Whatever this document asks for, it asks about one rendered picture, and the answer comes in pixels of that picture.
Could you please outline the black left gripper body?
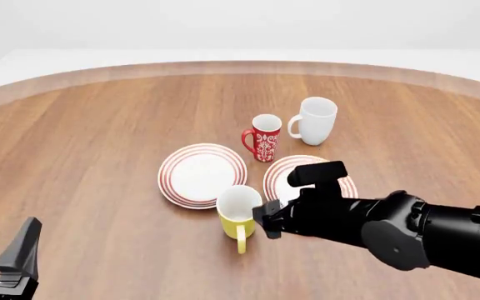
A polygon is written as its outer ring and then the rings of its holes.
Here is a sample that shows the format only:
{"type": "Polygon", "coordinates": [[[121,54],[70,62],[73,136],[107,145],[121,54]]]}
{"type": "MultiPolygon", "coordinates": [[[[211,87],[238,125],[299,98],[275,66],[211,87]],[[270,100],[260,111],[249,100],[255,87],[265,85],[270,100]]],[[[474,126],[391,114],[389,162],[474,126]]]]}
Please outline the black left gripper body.
{"type": "Polygon", "coordinates": [[[0,277],[0,300],[33,300],[38,281],[21,274],[0,277]]]}

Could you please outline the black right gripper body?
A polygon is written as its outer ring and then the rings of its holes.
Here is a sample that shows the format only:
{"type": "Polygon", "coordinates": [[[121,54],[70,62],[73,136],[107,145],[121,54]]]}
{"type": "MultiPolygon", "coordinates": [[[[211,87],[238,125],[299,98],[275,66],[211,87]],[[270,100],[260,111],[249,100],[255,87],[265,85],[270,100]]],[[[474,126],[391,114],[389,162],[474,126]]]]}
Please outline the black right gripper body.
{"type": "Polygon", "coordinates": [[[252,209],[254,221],[262,227],[268,239],[279,239],[282,236],[284,218],[278,200],[266,202],[252,209]]]}

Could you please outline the yellow and white mug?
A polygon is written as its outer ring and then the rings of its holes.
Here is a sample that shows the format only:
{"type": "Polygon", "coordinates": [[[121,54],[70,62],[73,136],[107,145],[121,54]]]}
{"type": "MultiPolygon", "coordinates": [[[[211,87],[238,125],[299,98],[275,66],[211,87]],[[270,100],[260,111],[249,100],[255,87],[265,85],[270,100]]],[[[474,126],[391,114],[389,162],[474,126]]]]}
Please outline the yellow and white mug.
{"type": "Polygon", "coordinates": [[[256,189],[246,185],[234,185],[226,189],[216,201],[217,214],[222,230],[231,239],[237,241],[237,252],[244,254],[247,239],[255,231],[253,209],[263,205],[263,200],[256,189]]]}

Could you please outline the red-ringed white plate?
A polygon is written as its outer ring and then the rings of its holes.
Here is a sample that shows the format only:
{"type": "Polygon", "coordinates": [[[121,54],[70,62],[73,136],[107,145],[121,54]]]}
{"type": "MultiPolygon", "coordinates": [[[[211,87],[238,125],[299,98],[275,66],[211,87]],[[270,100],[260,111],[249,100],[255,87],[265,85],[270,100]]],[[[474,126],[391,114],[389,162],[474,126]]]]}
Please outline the red-ringed white plate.
{"type": "Polygon", "coordinates": [[[281,207],[286,207],[289,201],[299,197],[301,189],[288,184],[288,174],[297,166],[327,161],[327,159],[309,155],[292,155],[278,159],[268,168],[262,180],[266,199],[269,202],[279,200],[281,207]]]}
{"type": "Polygon", "coordinates": [[[187,209],[216,207],[218,196],[245,184],[248,168],[243,159],[220,144],[199,143],[170,154],[157,172],[157,186],[171,203],[187,209]]]}

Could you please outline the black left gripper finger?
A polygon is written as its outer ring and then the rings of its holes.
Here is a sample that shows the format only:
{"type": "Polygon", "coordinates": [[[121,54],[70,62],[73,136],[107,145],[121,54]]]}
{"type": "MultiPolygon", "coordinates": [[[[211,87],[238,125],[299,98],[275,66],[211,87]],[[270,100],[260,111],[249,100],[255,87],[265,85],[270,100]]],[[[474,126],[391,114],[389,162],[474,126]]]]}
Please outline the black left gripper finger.
{"type": "Polygon", "coordinates": [[[29,277],[38,280],[38,242],[42,223],[29,217],[0,254],[0,280],[29,277]]]}

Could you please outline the red patterned mug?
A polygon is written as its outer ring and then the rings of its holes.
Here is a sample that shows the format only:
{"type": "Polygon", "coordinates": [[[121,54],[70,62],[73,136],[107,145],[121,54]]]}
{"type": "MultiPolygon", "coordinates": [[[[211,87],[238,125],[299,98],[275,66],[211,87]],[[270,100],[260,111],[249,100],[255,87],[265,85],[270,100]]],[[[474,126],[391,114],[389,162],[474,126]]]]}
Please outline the red patterned mug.
{"type": "Polygon", "coordinates": [[[252,128],[242,132],[243,146],[259,162],[272,162],[278,145],[282,121],[274,114],[259,114],[252,120],[252,128]]]}

